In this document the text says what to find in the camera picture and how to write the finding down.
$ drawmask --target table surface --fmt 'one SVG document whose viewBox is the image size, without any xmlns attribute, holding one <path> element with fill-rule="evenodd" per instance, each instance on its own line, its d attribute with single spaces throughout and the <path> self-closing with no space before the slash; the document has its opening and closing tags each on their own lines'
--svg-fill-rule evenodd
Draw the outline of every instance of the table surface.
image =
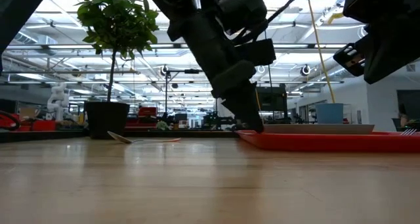
<svg viewBox="0 0 420 224">
<path fill-rule="evenodd" d="M 0 145 L 0 223 L 420 223 L 420 154 L 257 150 L 238 139 Z"/>
</svg>

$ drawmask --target spoon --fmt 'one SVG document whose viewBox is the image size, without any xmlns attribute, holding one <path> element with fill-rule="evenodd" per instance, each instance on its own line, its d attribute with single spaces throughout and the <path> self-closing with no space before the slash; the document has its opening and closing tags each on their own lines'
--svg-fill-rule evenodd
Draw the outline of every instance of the spoon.
<svg viewBox="0 0 420 224">
<path fill-rule="evenodd" d="M 169 142 L 178 142 L 181 140 L 181 138 L 178 139 L 136 139 L 134 141 L 131 141 L 125 137 L 122 137 L 121 135 L 117 135 L 116 133 L 113 133 L 111 131 L 108 131 L 108 134 L 111 135 L 112 138 L 114 138 L 116 141 L 119 141 L 121 143 L 125 143 L 125 144 L 132 144 L 135 142 L 155 142 L 155 143 L 169 143 Z"/>
</svg>

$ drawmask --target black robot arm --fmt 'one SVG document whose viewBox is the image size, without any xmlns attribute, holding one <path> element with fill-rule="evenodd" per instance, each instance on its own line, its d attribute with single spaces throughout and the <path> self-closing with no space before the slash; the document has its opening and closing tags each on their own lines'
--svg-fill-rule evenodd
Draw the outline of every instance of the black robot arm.
<svg viewBox="0 0 420 224">
<path fill-rule="evenodd" d="M 368 33 L 334 59 L 354 76 L 375 83 L 420 57 L 420 0 L 346 0 L 343 14 Z"/>
<path fill-rule="evenodd" d="M 255 84 L 249 80 L 255 66 L 273 63 L 276 54 L 271 39 L 257 38 L 294 0 L 268 20 L 263 0 L 153 1 L 170 20 L 171 41 L 185 40 L 210 81 L 212 95 L 224 99 L 223 105 L 251 129 L 263 131 Z M 234 39 L 226 36 L 235 33 L 239 34 Z"/>
</svg>

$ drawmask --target red tray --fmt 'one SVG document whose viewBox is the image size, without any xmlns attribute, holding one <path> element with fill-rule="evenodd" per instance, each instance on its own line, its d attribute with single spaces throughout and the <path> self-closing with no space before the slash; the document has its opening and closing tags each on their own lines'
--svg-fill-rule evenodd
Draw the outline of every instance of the red tray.
<svg viewBox="0 0 420 224">
<path fill-rule="evenodd" d="M 420 152 L 420 135 L 294 135 L 238 131 L 239 136 L 265 150 L 295 152 Z"/>
</svg>

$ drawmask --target red object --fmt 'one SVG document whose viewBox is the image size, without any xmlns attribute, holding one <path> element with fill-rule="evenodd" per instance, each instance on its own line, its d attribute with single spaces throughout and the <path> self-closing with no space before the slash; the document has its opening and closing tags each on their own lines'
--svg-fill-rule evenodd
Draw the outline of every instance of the red object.
<svg viewBox="0 0 420 224">
<path fill-rule="evenodd" d="M 142 129 L 153 129 L 156 128 L 157 123 L 146 123 L 142 122 L 144 118 L 151 117 L 156 118 L 158 114 L 158 109 L 156 107 L 142 107 L 138 110 L 138 119 L 137 120 L 127 120 L 125 124 L 126 129 L 130 130 L 142 130 Z"/>
<path fill-rule="evenodd" d="M 18 114 L 10 114 L 10 115 L 16 118 L 17 120 L 20 120 Z M 6 116 L 4 117 L 0 116 L 0 127 L 12 127 L 14 125 L 15 125 L 14 121 L 10 120 Z"/>
<path fill-rule="evenodd" d="M 140 108 L 138 111 L 138 116 L 155 116 L 158 114 L 158 109 L 156 107 Z"/>
<path fill-rule="evenodd" d="M 19 131 L 19 132 L 31 131 L 31 126 L 30 125 L 20 125 L 19 129 L 17 129 L 16 131 Z"/>
<path fill-rule="evenodd" d="M 55 121 L 35 121 L 32 125 L 32 131 L 55 131 L 56 123 Z"/>
<path fill-rule="evenodd" d="M 265 150 L 293 152 L 420 152 L 420 134 L 296 135 L 238 131 L 239 136 Z"/>
</svg>

